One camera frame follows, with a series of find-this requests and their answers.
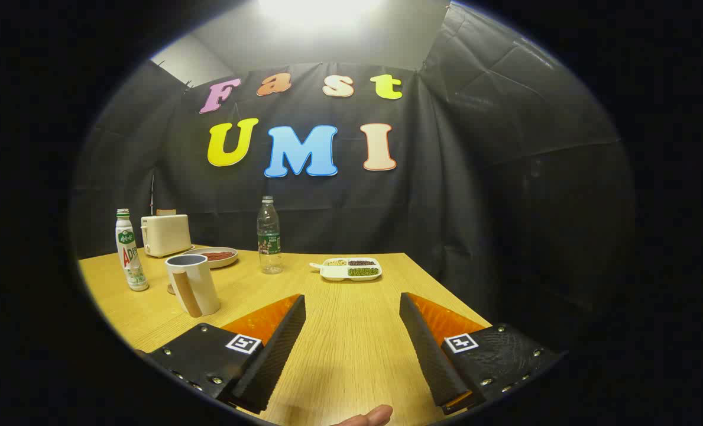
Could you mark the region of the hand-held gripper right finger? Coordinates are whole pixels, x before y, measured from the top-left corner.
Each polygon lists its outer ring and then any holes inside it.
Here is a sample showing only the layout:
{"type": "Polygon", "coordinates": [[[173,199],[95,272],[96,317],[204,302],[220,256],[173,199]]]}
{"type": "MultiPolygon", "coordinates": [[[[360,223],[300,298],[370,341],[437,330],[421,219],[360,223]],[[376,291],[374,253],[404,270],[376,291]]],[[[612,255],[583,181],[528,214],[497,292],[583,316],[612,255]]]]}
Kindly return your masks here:
{"type": "Polygon", "coordinates": [[[481,325],[415,293],[401,294],[399,315],[435,405],[446,415],[495,404],[565,355],[510,324],[481,325]]]}

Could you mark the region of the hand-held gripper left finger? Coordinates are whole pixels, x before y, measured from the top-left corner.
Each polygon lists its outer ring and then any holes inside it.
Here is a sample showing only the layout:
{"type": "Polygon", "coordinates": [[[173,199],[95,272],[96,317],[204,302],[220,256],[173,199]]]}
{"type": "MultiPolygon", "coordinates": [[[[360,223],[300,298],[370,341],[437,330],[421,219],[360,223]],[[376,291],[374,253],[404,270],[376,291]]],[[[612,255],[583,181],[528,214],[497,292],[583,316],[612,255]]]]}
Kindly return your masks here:
{"type": "Polygon", "coordinates": [[[221,327],[195,324],[141,358],[211,399],[260,414],[305,320],[305,297],[295,294],[221,327]]]}

